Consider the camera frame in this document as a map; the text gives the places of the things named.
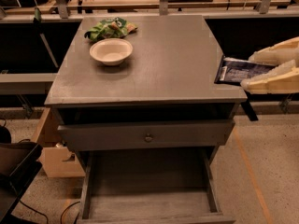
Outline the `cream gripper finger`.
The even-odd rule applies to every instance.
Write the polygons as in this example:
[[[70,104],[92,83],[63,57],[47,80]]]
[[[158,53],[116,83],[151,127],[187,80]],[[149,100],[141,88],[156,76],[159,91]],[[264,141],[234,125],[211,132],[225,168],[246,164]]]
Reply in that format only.
[[[241,81],[241,87],[251,94],[287,94],[299,92],[299,66],[287,61],[266,74]]]
[[[255,51],[249,57],[249,61],[252,63],[266,63],[273,66],[291,60],[299,63],[299,36],[276,43],[272,47]]]

